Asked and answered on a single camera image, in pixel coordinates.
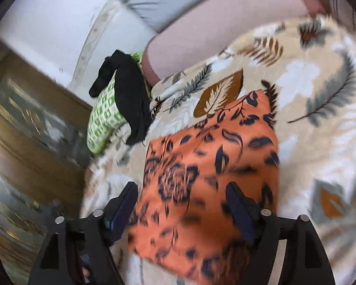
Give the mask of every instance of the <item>gray feather print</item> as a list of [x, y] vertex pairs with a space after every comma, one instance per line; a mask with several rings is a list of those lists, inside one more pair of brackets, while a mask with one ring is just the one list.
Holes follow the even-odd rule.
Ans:
[[201, 72], [197, 74], [191, 82], [187, 83], [183, 89], [183, 93], [172, 101], [171, 106], [168, 109], [169, 112], [172, 112], [173, 109], [180, 107], [184, 101], [191, 97], [191, 94], [202, 90], [203, 85], [208, 81], [211, 72], [212, 64], [204, 66]]
[[351, 103], [356, 91], [356, 76], [351, 59], [346, 54], [343, 58], [344, 64], [337, 73], [324, 83], [314, 98], [307, 99], [306, 114], [288, 123], [308, 118], [313, 126], [318, 127], [321, 118], [336, 116], [337, 107]]

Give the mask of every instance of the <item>green patterned pillow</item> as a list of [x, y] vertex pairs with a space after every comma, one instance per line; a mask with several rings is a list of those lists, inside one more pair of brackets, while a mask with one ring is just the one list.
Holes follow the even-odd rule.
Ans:
[[116, 71], [108, 86], [101, 91], [89, 116], [87, 146], [95, 154], [103, 150], [113, 130], [126, 122], [115, 102], [115, 75]]

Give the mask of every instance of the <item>white wall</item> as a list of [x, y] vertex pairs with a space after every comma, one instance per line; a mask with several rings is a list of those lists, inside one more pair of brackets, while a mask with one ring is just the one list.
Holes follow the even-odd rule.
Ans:
[[[29, 64], [58, 84], [68, 87], [87, 35], [107, 1], [16, 0], [0, 22], [0, 39]], [[146, 35], [135, 44], [137, 36], [132, 33], [137, 31], [127, 28], [129, 25], [134, 25], [134, 22], [134, 16], [125, 16], [121, 31], [116, 29], [115, 35], [114, 32], [106, 33], [106, 36], [105, 33], [102, 35], [101, 44], [98, 44], [100, 50], [93, 51], [91, 55], [97, 57], [94, 58], [94, 63], [90, 61], [89, 64], [90, 82], [82, 81], [84, 87], [75, 85], [73, 89], [80, 98], [91, 104], [94, 103], [86, 97], [88, 91], [83, 92], [83, 89], [95, 80], [105, 58], [103, 55], [110, 54], [117, 48], [121, 49], [120, 47], [124, 45], [127, 47], [129, 43], [127, 40], [131, 40], [131, 49], [142, 50], [154, 35], [153, 31], [146, 27]]]

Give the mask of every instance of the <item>bed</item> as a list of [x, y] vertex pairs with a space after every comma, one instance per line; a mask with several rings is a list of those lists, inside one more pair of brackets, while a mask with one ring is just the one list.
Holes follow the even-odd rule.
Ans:
[[[278, 215], [310, 215], [336, 284], [356, 284], [356, 0], [251, 1], [205, 0], [149, 42], [142, 67], [153, 85], [154, 122], [132, 147], [122, 143], [126, 126], [114, 132], [88, 171], [81, 216], [104, 207], [127, 181], [141, 190], [150, 140], [200, 123], [211, 93], [231, 86], [226, 103], [263, 89], [278, 94], [271, 104], [280, 141]], [[274, 11], [263, 12], [266, 4]], [[233, 5], [248, 8], [237, 12]], [[241, 69], [240, 84], [233, 75]], [[351, 92], [323, 104], [327, 89], [338, 85]], [[126, 233], [112, 251], [126, 284], [191, 284], [129, 254]], [[273, 271], [270, 284], [277, 282]]]

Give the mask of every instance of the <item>feather pattern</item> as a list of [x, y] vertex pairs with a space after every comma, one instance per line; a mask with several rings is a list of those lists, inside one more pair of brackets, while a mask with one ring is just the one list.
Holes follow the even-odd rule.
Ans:
[[272, 118], [275, 118], [275, 115], [277, 114], [277, 97], [278, 97], [278, 92], [275, 89], [275, 85], [271, 85], [270, 82], [261, 80], [262, 85], [265, 87], [265, 95], [269, 99], [270, 103], [270, 110], [272, 113]]
[[298, 27], [298, 32], [301, 35], [301, 46], [309, 48], [314, 44], [324, 45], [325, 37], [331, 34], [328, 29], [322, 29], [320, 20], [313, 19], [310, 22], [305, 22]]
[[279, 45], [278, 40], [270, 38], [256, 38], [254, 44], [247, 46], [237, 52], [237, 55], [252, 58], [257, 64], [266, 67], [277, 62], [283, 54], [283, 46]]
[[356, 76], [351, 59], [346, 54], [343, 54], [343, 58], [344, 64], [338, 72], [325, 82], [323, 89], [313, 99], [307, 99], [306, 114], [288, 123], [308, 118], [312, 125], [318, 127], [320, 118], [335, 116], [336, 107], [351, 102], [350, 98], [356, 91]]
[[199, 74], [195, 76], [191, 82], [188, 82], [187, 85], [183, 89], [183, 93], [173, 99], [169, 112], [172, 112], [173, 109], [178, 108], [182, 105], [184, 101], [191, 97], [191, 94], [198, 92], [203, 89], [203, 85], [208, 81], [209, 76], [212, 72], [212, 64], [204, 66]]

